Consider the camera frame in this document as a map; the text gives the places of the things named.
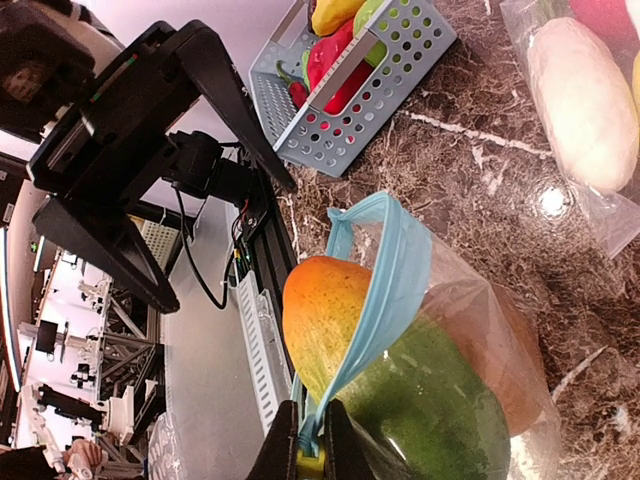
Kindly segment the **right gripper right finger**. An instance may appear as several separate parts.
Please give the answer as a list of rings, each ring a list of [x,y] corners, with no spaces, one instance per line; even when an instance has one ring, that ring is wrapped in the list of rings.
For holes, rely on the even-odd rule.
[[[332,400],[324,414],[324,478],[374,480],[344,405]]]

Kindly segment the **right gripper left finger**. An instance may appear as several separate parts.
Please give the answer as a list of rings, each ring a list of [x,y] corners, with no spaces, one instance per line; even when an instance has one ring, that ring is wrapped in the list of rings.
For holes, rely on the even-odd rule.
[[[298,406],[292,400],[278,408],[252,467],[252,480],[296,480]]]

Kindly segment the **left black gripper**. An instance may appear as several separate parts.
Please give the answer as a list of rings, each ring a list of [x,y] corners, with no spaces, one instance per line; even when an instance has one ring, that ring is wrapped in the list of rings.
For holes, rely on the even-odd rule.
[[[264,135],[221,37],[200,20],[179,30],[158,21],[143,32],[27,165],[36,188],[60,196],[47,198],[34,214],[36,231],[162,314],[180,309],[166,275],[128,215],[102,206],[129,207],[167,170],[175,148],[166,133],[200,95],[261,167],[294,191],[296,182]]]

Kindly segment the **orange toy carrot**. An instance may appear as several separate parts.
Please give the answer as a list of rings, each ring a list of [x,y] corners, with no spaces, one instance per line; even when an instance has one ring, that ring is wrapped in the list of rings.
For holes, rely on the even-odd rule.
[[[311,257],[283,291],[284,341],[320,401],[355,333],[372,273]],[[419,314],[337,395],[377,479],[505,479],[511,448],[503,409],[442,328]]]

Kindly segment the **small clear zip bag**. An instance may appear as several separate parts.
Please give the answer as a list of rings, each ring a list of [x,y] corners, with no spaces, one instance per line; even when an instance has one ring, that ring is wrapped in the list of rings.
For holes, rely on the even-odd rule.
[[[560,419],[537,337],[486,280],[386,192],[328,213],[282,329],[310,406],[299,460],[329,453],[329,405],[377,479],[552,479]]]

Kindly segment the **light blue plastic basket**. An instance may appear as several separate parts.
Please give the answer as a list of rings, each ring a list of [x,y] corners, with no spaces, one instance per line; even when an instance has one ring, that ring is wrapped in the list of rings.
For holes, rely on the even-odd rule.
[[[276,71],[283,61],[294,80],[319,37],[306,27],[285,42],[306,2],[294,2],[249,71],[249,85],[265,136],[286,163],[341,176],[447,49],[456,33],[430,1],[385,1],[389,28],[352,39],[297,109]]]

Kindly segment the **brown toy potato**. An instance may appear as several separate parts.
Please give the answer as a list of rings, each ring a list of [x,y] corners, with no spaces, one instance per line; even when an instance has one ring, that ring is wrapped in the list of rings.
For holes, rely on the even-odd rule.
[[[544,409],[547,384],[537,336],[506,289],[481,290],[446,330],[500,401],[510,435],[528,430]]]

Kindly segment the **large clear zip bag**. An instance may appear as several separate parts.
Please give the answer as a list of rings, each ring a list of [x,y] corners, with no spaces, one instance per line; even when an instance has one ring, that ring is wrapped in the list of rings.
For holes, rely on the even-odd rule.
[[[558,168],[615,257],[639,235],[639,4],[500,9]]]

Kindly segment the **large red toy apple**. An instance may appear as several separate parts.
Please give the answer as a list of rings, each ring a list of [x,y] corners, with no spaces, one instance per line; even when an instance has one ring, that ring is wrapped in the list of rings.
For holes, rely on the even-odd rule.
[[[639,37],[623,0],[569,0],[575,18],[609,47],[638,47]]]

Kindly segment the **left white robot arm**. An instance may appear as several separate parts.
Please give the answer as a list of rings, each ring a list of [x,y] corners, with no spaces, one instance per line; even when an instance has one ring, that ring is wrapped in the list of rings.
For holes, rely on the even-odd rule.
[[[130,219],[160,179],[192,197],[242,206],[254,173],[202,132],[173,124],[205,99],[244,150],[282,187],[294,180],[266,139],[219,35],[199,20],[159,21],[120,53],[57,123],[28,163],[47,198],[36,231],[108,273],[161,313],[179,301]]]

